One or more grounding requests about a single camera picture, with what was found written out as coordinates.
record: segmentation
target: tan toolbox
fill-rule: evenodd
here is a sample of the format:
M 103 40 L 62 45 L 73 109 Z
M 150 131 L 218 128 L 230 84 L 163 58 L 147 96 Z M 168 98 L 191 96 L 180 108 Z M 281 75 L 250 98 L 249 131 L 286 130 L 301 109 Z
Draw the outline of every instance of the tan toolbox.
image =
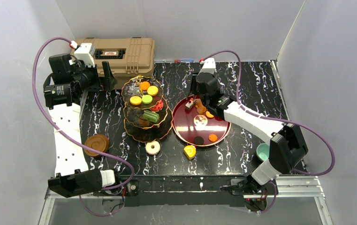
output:
M 129 79 L 138 75 L 153 77 L 155 41 L 152 38 L 77 39 L 76 42 L 95 45 L 93 55 L 99 76 L 104 76 L 102 61 L 108 61 L 117 80 L 114 89 L 122 89 Z

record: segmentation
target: wire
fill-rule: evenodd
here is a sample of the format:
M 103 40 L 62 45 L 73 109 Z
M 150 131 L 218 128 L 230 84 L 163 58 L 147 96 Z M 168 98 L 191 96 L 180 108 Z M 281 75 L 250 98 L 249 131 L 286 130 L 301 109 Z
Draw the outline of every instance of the wire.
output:
M 116 206 L 119 206 L 119 205 L 124 205 L 124 203 L 120 203 L 120 204 L 115 205 L 115 206 L 112 208 L 111 212 L 113 212 L 114 209 L 115 209 L 115 207 L 116 207 Z
M 124 187 L 124 190 L 123 190 L 123 194 L 122 194 L 122 201 L 124 203 L 125 199 L 124 199 L 124 195 L 126 194 L 126 187 Z
M 260 210 L 260 211 L 257 211 L 257 212 L 254 212 L 254 213 L 264 213 L 264 212 L 267 212 L 268 210 L 270 210 L 272 208 L 272 206 L 275 204 L 275 200 L 276 200 L 276 195 L 278 194 L 278 190 L 276 190 L 276 185 L 272 182 L 272 181 L 269 181 L 268 183 L 272 184 L 273 185 L 273 189 L 274 189 L 274 194 L 273 194 L 273 199 L 272 199 L 272 202 L 271 204 L 265 209 L 265 210 Z
M 218 51 L 218 52 L 215 52 L 211 55 L 208 55 L 207 57 L 204 58 L 204 60 L 216 55 L 216 54 L 220 54 L 220 53 L 232 53 L 234 54 L 237 59 L 238 59 L 238 64 L 239 64 L 239 75 L 238 75 L 238 82 L 236 83 L 236 101 L 238 102 L 238 104 L 240 105 L 240 108 L 243 109 L 246 113 L 252 115 L 252 116 L 255 116 L 255 117 L 259 117 L 260 115 L 256 114 L 256 113 L 253 113 L 253 112 L 250 112 L 248 111 L 248 108 L 246 106 L 244 106 L 239 98 L 239 87 L 240 87 L 240 80 L 241 80 L 241 76 L 242 76 L 242 64 L 241 64 L 241 60 L 240 60 L 240 57 L 237 53 L 235 53 L 234 51 L 231 51 L 231 50 L 222 50 L 222 51 Z M 332 156 L 332 162 L 329 166 L 328 169 L 326 169 L 325 171 L 323 172 L 316 172 L 316 173 L 311 173 L 311 172 L 304 172 L 304 171 L 300 171 L 298 169 L 293 169 L 292 171 L 296 172 L 296 173 L 299 173 L 299 174 L 305 174 L 305 175 L 310 175 L 310 176 L 321 176 L 321 175 L 325 175 L 327 173 L 329 173 L 331 170 L 333 170 L 333 167 L 336 163 L 336 157 L 334 155 L 334 151 L 333 151 L 333 147 L 330 145 L 330 143 L 324 138 L 322 137 L 322 135 L 320 135 L 316 130 L 312 129 L 311 127 L 305 125 L 305 124 L 302 124 L 302 123 L 299 123 L 299 122 L 294 122 L 294 121 L 290 121 L 290 120 L 284 120 L 284 119 L 278 119 L 278 118 L 272 118 L 272 117 L 266 117 L 266 116 L 260 116 L 260 118 L 262 119 L 265 119 L 265 120 L 274 120 L 274 121 L 279 121 L 279 122 L 283 122 L 283 123 L 292 123 L 292 124 L 295 124 L 295 125 L 298 125 L 300 127 L 303 127 L 309 131 L 311 131 L 313 134 L 315 134 L 320 140 L 322 140 L 327 148 L 329 149 L 330 151 L 330 155 Z
M 118 195 L 118 194 L 120 194 L 122 191 L 123 191 L 123 187 L 122 188 L 120 188 L 120 191 L 118 192 L 118 193 L 116 193 L 116 194 L 111 194 L 111 195 Z
M 268 189 L 266 189 L 266 196 L 262 200 L 265 200 L 267 196 L 268 196 Z
M 82 68 L 82 63 L 76 58 L 76 56 L 70 55 L 70 57 L 72 57 L 72 58 L 75 59 L 75 62 L 77 62 L 77 63 L 79 64 L 79 68 L 80 68 L 80 69 L 83 69 L 83 68 Z
M 261 197 L 259 199 L 257 199 L 258 201 L 262 200 L 264 196 L 264 190 L 261 192 Z
M 119 188 L 121 186 L 124 186 L 125 184 L 127 184 L 128 182 L 130 182 L 130 180 L 134 177 L 134 167 L 129 163 L 127 162 L 126 160 L 122 159 L 122 158 L 119 158 L 117 156 L 114 156 L 114 155 L 110 155 L 110 154 L 107 154 L 107 153 L 104 153 L 104 152 L 101 152 L 101 151 L 97 151 L 95 149 L 92 149 L 92 148 L 89 148 L 79 142 L 77 142 L 76 140 L 74 140 L 73 138 L 71 138 L 70 136 L 68 136 L 65 132 L 63 132 L 54 122 L 53 120 L 51 119 L 51 117 L 45 112 L 45 110 L 43 109 L 41 103 L 40 103 L 40 100 L 39 100 L 39 97 L 38 97 L 38 93 L 37 93 L 37 90 L 36 90 L 36 68 L 37 68 L 37 65 L 38 65 L 38 61 L 39 61 L 39 58 L 40 58 L 40 54 L 42 53 L 42 51 L 44 50 L 44 48 L 51 42 L 55 41 L 55 40 L 63 40 L 63 41 L 66 41 L 68 43 L 71 43 L 70 40 L 64 38 L 64 37 L 54 37 L 52 39 L 49 39 L 47 40 L 39 49 L 38 53 L 36 54 L 36 57 L 35 57 L 35 61 L 33 63 L 33 69 L 32 69 L 32 91 L 33 91 L 33 96 L 35 98 L 35 101 L 36 101 L 36 104 L 38 105 L 39 107 L 39 110 L 41 111 L 41 113 L 43 114 L 43 116 L 47 119 L 47 121 L 56 129 L 56 130 L 60 130 L 60 134 L 62 136 L 64 136 L 66 139 L 70 140 L 72 143 L 78 145 L 79 147 L 81 148 L 84 148 L 88 151 L 91 151 L 91 152 L 95 152 L 97 154 L 100 154 L 102 156 L 105 156 L 105 157 L 109 157 L 109 158 L 112 158 L 114 160 L 117 160 L 125 165 L 127 165 L 130 170 L 131 170 L 131 175 L 130 177 L 125 180 L 123 183 L 120 183 L 118 185 L 115 185 L 115 186 L 111 186 L 111 187 L 105 187 L 103 188 L 102 190 L 111 190 L 111 189 L 115 189 L 115 188 Z
M 121 204 L 118 204 L 118 205 L 122 205 L 122 204 L 123 204 L 123 207 L 121 207 L 120 209 L 116 210 L 115 212 L 113 212 L 113 210 L 115 209 L 115 207 L 116 207 L 117 205 L 115 205 L 115 206 L 113 207 L 113 209 L 111 210 L 110 213 L 107 213 L 107 214 L 99 214 L 99 213 L 96 213 L 96 212 L 91 211 L 91 210 L 84 204 L 81 195 L 79 195 L 79 199 L 80 199 L 80 203 L 82 204 L 83 208 L 84 208 L 87 212 L 89 212 L 90 214 L 92 214 L 92 215 L 94 215 L 94 216 L 97 216 L 97 217 L 108 217 L 108 216 L 112 216 L 113 214 L 116 214 L 116 213 L 120 212 L 120 211 L 123 209 L 123 207 L 124 207 L 124 203 L 121 203 Z

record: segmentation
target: wooden coaster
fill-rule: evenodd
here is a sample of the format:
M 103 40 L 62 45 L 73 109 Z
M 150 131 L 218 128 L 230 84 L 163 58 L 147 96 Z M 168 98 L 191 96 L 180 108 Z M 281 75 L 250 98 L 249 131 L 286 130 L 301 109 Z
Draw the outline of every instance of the wooden coaster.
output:
M 109 140 L 105 135 L 94 135 L 89 137 L 84 143 L 84 145 L 97 151 L 106 152 L 106 150 L 108 150 L 109 148 Z M 84 152 L 90 157 L 100 156 L 100 154 L 92 151 L 84 150 Z

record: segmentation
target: red round tray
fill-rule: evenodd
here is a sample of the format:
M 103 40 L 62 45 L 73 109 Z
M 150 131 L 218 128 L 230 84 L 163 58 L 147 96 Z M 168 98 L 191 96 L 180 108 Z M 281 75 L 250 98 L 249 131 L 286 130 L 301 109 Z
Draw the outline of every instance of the red round tray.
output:
M 189 111 L 186 111 L 186 103 L 187 100 L 184 98 L 173 110 L 173 130 L 182 141 L 191 145 L 205 147 L 217 144 L 227 136 L 231 123 L 217 117 L 209 119 L 205 116 L 206 113 L 199 115 L 195 105 Z M 217 135 L 218 140 L 216 142 L 209 141 L 209 135 L 211 134 Z M 193 139 L 197 136 L 203 138 L 204 143 L 202 145 L 194 144 Z

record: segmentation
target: cookie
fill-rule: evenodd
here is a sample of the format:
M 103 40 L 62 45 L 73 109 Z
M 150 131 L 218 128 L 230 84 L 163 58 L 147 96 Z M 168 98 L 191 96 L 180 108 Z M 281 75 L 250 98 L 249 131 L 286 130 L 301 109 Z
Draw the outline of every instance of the cookie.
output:
M 217 140 L 218 140 L 217 135 L 215 135 L 215 134 L 209 135 L 209 141 L 216 142 Z
M 206 112 L 206 117 L 209 118 L 209 119 L 213 119 L 214 118 L 213 114 L 211 114 L 209 111 Z
M 199 106 L 196 110 L 199 115 L 203 115 L 207 111 L 207 108 L 202 105 Z
M 141 90 L 147 90 L 150 86 L 151 84 L 148 81 L 141 82 L 140 84 Z
M 148 95 L 150 95 L 150 96 L 155 96 L 155 95 L 158 94 L 159 89 L 158 89 L 158 87 L 156 87 L 156 86 L 151 86 L 151 87 L 149 87 L 149 88 L 146 90 L 146 92 L 147 92 Z
M 132 105 L 140 105 L 142 102 L 142 99 L 140 96 L 132 96 L 130 98 L 130 104 Z
M 193 143 L 195 145 L 202 145 L 204 142 L 205 142 L 205 140 L 200 136 L 197 136 L 193 139 Z
M 149 104 L 152 102 L 152 96 L 150 95 L 143 95 L 142 96 L 142 103 Z
M 204 107 L 202 101 L 198 98 L 195 100 L 196 108 Z

